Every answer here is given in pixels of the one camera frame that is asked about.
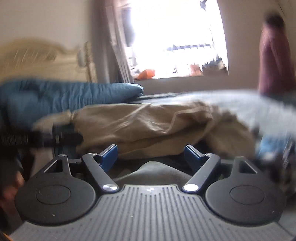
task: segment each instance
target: maroon shirt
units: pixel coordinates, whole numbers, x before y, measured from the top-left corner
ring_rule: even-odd
[[[260,39],[259,93],[282,94],[296,89],[290,46],[283,30],[264,25]]]

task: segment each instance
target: round black pad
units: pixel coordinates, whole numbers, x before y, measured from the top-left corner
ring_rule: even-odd
[[[44,204],[60,204],[69,199],[71,196],[70,190],[61,185],[49,185],[41,188],[37,193],[36,198]]]
[[[236,225],[263,225],[280,218],[286,204],[283,192],[259,170],[232,172],[209,186],[205,193],[209,208]]]
[[[264,192],[257,187],[250,185],[237,186],[230,191],[231,198],[240,204],[258,204],[261,203],[264,198]]]
[[[63,172],[48,173],[34,176],[20,188],[15,205],[23,220],[53,226],[83,216],[95,198],[95,191],[87,182]]]

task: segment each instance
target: ribbed gray surface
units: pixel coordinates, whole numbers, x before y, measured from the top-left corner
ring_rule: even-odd
[[[125,186],[101,197],[80,220],[58,227],[25,222],[12,235],[14,241],[132,241],[132,240],[292,240],[277,223],[239,227],[223,222],[204,206],[201,198],[176,186]]]

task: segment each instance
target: window sill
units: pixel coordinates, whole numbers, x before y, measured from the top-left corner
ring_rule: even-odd
[[[180,75],[180,76],[166,76],[166,77],[161,77],[161,76],[154,76],[153,78],[150,79],[141,79],[141,80],[134,80],[135,82],[137,81],[146,81],[146,80],[166,80],[166,79],[178,79],[178,78],[188,78],[188,79],[197,79],[197,78],[203,78],[203,77],[224,77],[224,76],[228,76],[228,72],[219,72],[219,73],[207,73],[206,75]]]

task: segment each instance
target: wooden headboard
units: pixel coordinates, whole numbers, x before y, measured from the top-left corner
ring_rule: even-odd
[[[0,83],[14,77],[38,77],[61,81],[97,82],[89,42],[85,66],[79,66],[79,49],[40,39],[18,39],[0,47]]]

